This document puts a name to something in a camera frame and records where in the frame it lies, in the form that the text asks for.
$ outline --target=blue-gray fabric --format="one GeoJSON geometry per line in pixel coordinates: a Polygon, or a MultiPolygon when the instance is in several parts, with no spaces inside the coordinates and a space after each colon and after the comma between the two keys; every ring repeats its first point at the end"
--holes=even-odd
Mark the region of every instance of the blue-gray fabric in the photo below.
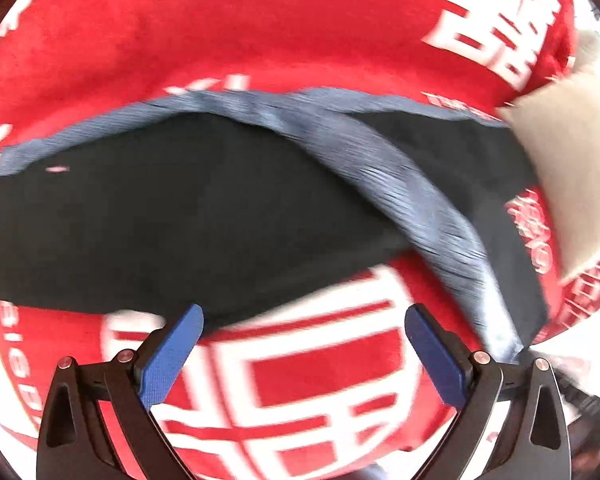
{"type": "Polygon", "coordinates": [[[282,95],[195,91],[137,103],[70,126],[45,139],[3,149],[0,176],[43,157],[186,112],[208,112],[268,128],[296,143],[354,186],[411,240],[453,295],[484,347],[511,362],[522,343],[504,304],[486,250],[472,224],[416,164],[374,129],[346,112],[401,110],[442,120],[478,120],[467,112],[396,96],[338,89],[282,95]]]}

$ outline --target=red fabric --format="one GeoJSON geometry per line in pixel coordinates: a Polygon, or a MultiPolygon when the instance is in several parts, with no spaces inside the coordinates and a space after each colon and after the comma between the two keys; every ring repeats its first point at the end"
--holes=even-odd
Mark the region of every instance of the red fabric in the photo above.
{"type": "MultiPolygon", "coordinates": [[[[331,86],[490,115],[568,70],[572,0],[458,2],[20,0],[0,28],[0,146],[184,89],[331,86]],[[477,19],[476,9],[492,12],[477,19]]],[[[541,194],[507,209],[557,319],[567,293],[541,194]]],[[[415,449],[453,410],[404,339],[414,301],[479,348],[437,279],[405,254],[201,341],[155,416],[192,471],[217,479],[329,478],[415,449]]],[[[60,356],[110,359],[160,325],[0,303],[0,359],[37,428],[60,356]]],[[[104,415],[141,478],[109,406],[104,415]]]]}

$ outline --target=black cloth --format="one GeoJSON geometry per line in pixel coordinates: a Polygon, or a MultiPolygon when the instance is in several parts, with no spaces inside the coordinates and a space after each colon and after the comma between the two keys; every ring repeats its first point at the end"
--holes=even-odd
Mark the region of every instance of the black cloth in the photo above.
{"type": "MultiPolygon", "coordinates": [[[[352,114],[409,155],[474,225],[523,344],[547,309],[504,204],[537,179],[505,128],[352,114]]],[[[410,243],[351,187],[269,130],[182,114],[0,177],[0,299],[167,319],[248,319],[386,262],[410,243]],[[68,171],[49,173],[64,166],[68,171]]]]}

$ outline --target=gray fabric strip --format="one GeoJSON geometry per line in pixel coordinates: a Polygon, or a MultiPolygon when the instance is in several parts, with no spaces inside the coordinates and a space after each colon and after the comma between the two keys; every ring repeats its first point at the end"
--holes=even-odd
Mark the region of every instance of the gray fabric strip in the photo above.
{"type": "Polygon", "coordinates": [[[510,362],[522,343],[474,227],[405,153],[374,129],[343,114],[396,109],[448,120],[467,118],[454,110],[404,98],[375,98],[340,90],[292,95],[195,91],[129,105],[46,139],[5,148],[0,176],[17,173],[33,161],[71,146],[183,112],[210,112],[268,128],[298,144],[387,215],[456,299],[485,349],[498,361],[510,362]],[[433,115],[440,112],[445,116],[433,115]]]}

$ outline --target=pink mark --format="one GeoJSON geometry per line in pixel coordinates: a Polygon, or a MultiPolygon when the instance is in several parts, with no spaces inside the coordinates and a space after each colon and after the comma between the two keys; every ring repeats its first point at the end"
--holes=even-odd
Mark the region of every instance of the pink mark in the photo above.
{"type": "Polygon", "coordinates": [[[63,171],[69,171],[68,166],[51,166],[50,168],[46,168],[49,173],[62,173],[63,171]]]}

